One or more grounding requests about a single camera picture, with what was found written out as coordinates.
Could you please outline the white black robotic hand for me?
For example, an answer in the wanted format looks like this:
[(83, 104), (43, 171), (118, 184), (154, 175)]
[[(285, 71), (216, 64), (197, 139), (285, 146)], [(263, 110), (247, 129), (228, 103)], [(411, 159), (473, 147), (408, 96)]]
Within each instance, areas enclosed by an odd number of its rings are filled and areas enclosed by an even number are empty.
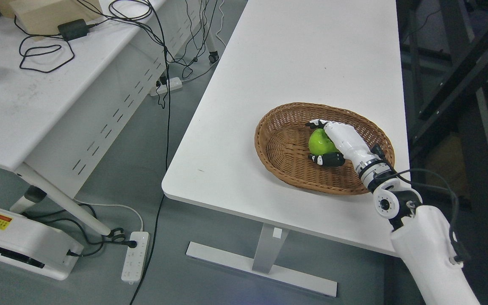
[(352, 125), (324, 119), (313, 119), (305, 123), (310, 129), (323, 129), (345, 160), (350, 160), (358, 175), (374, 162), (381, 159), (373, 154), (364, 139)]

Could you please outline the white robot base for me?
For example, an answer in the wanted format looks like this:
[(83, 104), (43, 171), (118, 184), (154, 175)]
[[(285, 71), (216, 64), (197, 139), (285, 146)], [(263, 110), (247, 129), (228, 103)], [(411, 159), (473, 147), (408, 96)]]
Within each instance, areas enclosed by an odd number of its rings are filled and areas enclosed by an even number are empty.
[(64, 231), (0, 209), (0, 262), (65, 280), (83, 245)]

